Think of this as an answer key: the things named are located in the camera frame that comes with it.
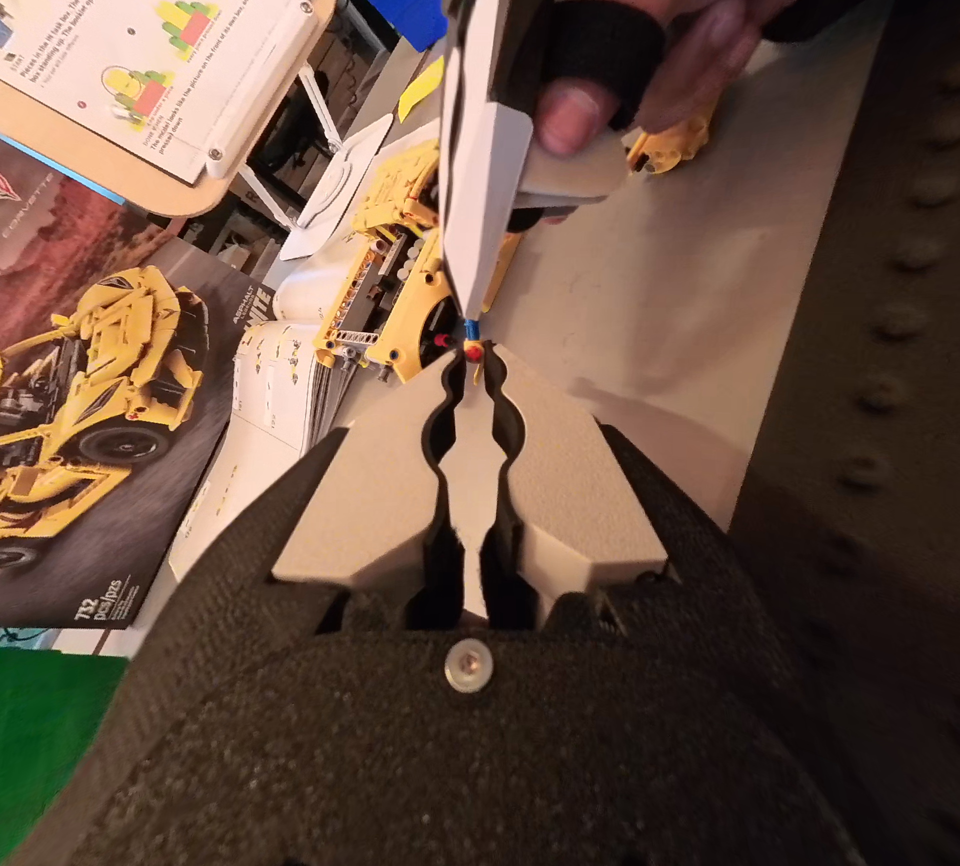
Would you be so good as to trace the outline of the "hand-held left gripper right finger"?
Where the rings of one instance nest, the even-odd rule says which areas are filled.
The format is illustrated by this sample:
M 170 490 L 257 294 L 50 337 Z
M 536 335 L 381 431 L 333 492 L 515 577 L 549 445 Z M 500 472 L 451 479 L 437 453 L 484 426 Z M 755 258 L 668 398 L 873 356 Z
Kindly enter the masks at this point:
M 666 548 L 600 423 L 502 344 L 486 347 L 492 436 L 504 454 L 484 538 L 492 627 L 541 625 L 562 596 L 666 571 Z

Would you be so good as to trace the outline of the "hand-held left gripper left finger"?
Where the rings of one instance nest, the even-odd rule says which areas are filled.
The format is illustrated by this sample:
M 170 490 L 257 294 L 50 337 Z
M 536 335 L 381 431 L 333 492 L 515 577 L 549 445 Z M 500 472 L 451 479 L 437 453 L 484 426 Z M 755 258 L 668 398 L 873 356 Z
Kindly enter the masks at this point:
M 451 351 L 337 430 L 337 448 L 271 573 L 378 594 L 416 630 L 463 612 L 463 546 L 441 460 L 456 440 L 463 352 Z

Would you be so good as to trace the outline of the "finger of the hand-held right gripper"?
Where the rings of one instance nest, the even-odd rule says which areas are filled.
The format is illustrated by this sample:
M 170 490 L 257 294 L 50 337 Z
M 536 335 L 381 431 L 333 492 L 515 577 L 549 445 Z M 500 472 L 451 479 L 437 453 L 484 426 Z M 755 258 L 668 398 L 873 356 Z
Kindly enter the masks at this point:
M 464 319 L 481 316 L 533 135 L 530 115 L 491 99 L 500 5 L 500 0 L 476 0 L 462 38 L 448 281 Z
M 438 242 L 442 259 L 447 259 L 446 230 L 450 217 L 450 189 L 452 185 L 453 154 L 459 128 L 459 97 L 462 85 L 462 39 L 459 20 L 448 18 L 444 51 L 444 73 L 440 101 L 439 163 L 438 163 Z

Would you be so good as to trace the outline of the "yellow toy brick car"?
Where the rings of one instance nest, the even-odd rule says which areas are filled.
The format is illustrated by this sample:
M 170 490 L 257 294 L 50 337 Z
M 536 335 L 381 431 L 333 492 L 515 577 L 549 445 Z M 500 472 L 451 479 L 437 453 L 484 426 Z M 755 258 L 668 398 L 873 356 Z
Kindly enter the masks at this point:
M 323 249 L 345 254 L 314 338 L 323 366 L 352 359 L 406 383 L 459 344 L 441 255 L 439 162 L 437 134 L 395 143 Z

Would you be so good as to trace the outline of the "grey desk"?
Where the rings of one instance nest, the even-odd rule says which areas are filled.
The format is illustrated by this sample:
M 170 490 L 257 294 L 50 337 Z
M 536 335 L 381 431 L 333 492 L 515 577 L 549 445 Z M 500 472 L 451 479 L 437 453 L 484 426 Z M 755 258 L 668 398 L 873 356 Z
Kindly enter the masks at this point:
M 893 0 L 762 46 L 708 145 L 523 238 L 486 339 L 730 526 Z

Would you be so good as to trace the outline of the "yellow sticky note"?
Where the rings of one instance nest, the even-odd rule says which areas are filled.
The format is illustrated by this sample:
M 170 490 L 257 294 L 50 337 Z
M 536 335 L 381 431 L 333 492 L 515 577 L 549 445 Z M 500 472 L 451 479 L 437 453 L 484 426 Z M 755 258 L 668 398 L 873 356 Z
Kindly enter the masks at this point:
M 413 109 L 437 92 L 444 82 L 446 60 L 440 56 L 407 85 L 398 99 L 397 119 L 405 123 Z

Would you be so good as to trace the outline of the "open instruction booklet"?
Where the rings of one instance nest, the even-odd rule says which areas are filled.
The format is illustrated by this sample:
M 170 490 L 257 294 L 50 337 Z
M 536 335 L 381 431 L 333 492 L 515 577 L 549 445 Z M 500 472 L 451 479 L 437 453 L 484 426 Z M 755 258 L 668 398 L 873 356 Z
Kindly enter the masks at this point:
M 166 565 L 179 584 L 211 543 L 342 416 L 367 401 L 347 399 L 348 371 L 316 357 L 314 340 L 354 261 L 362 238 L 332 240 L 306 259 L 278 262 L 274 319 L 247 332 L 234 360 L 231 415 L 213 463 L 174 537 Z

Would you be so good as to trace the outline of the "yellow curved panel piece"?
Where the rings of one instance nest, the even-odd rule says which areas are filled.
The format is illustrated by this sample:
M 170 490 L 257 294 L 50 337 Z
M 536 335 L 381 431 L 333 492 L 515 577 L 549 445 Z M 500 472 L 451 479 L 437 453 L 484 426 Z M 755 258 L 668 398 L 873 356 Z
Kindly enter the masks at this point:
M 719 97 L 699 107 L 687 119 L 660 133 L 641 131 L 627 152 L 632 173 L 666 174 L 689 162 L 709 142 Z

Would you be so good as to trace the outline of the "toy car set box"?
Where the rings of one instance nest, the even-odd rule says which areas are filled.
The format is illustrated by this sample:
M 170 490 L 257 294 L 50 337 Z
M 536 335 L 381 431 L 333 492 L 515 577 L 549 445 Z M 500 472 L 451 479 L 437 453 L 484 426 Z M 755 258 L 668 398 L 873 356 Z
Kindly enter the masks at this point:
M 274 293 L 6 141 L 1 187 L 2 627 L 123 629 Z

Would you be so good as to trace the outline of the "green storage bin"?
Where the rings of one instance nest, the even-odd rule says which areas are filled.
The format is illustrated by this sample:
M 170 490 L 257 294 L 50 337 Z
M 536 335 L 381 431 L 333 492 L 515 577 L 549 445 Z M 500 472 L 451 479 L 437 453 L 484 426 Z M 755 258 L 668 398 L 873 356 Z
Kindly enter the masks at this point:
M 65 787 L 129 662 L 55 650 L 1 650 L 1 861 Z

